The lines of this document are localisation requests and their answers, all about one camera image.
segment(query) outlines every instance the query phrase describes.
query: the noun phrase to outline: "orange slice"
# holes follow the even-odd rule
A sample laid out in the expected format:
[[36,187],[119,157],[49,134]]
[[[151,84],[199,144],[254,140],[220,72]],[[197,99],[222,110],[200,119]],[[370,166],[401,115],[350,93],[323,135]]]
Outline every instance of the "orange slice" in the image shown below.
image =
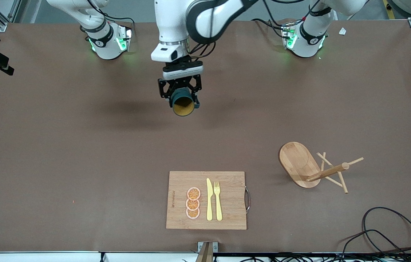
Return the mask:
[[197,187],[191,187],[188,191],[187,191],[187,197],[190,200],[197,200],[201,197],[201,191],[197,188]]
[[195,211],[199,208],[199,206],[200,206],[199,200],[190,200],[190,199],[186,200],[187,210]]
[[186,210],[186,216],[189,217],[190,219],[196,219],[199,217],[199,215],[201,214],[201,210],[197,209],[194,211],[191,210]]

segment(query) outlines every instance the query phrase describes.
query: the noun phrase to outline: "table surface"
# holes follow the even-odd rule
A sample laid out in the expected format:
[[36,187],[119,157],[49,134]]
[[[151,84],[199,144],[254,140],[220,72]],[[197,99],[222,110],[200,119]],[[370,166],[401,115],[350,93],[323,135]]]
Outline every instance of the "table surface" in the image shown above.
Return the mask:
[[[338,35],[341,27],[345,36]],[[0,51],[0,251],[340,251],[365,211],[411,220],[411,29],[405,20],[336,21],[315,57],[298,58],[255,22],[233,22],[204,58],[200,109],[176,116],[150,60],[155,24],[136,53],[104,61],[76,24],[10,24]],[[280,147],[304,144],[344,177],[295,185]],[[169,171],[245,171],[247,230],[166,229]],[[399,246],[411,227],[375,211],[367,226]],[[391,247],[385,242],[385,249]],[[365,239],[347,251],[372,252]]]

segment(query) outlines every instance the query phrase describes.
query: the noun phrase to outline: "cutting board handle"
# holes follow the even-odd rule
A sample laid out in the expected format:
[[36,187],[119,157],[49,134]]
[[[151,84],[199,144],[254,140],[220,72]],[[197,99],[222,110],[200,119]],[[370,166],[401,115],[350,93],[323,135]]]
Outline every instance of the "cutting board handle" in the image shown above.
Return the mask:
[[244,202],[246,203],[246,193],[247,193],[247,208],[246,208],[246,214],[249,212],[250,209],[250,193],[249,190],[247,189],[247,186],[244,186]]

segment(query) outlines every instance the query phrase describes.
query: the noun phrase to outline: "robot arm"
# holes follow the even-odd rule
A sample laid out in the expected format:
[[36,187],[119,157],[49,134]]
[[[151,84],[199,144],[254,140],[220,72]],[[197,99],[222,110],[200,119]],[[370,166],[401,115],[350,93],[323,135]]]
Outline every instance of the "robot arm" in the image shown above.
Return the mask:
[[314,56],[322,48],[327,29],[332,23],[331,10],[349,16],[361,10],[366,2],[367,0],[320,0],[317,3],[317,0],[311,0],[309,7],[313,9],[305,20],[284,32],[290,38],[284,40],[285,47],[300,57]]
[[218,40],[227,26],[258,0],[155,0],[155,19],[159,44],[151,54],[153,61],[165,62],[163,78],[158,80],[160,96],[175,114],[187,116],[200,103],[202,61],[192,61],[189,36],[199,44]]
[[108,0],[47,0],[47,2],[72,16],[89,36],[92,50],[100,58],[114,59],[129,48],[132,30],[108,22],[94,7],[105,7]]

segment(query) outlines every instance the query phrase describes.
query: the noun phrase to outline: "yellow floor tape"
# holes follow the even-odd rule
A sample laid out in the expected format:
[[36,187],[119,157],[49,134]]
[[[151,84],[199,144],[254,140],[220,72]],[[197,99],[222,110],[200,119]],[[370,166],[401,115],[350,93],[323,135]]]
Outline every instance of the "yellow floor tape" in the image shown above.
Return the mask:
[[388,10],[388,8],[387,8],[387,5],[389,5],[387,0],[383,0],[383,5],[385,5],[385,9],[387,10],[388,18],[389,19],[395,19],[395,14],[393,14],[393,10],[391,9],[391,7],[390,7],[390,10]]

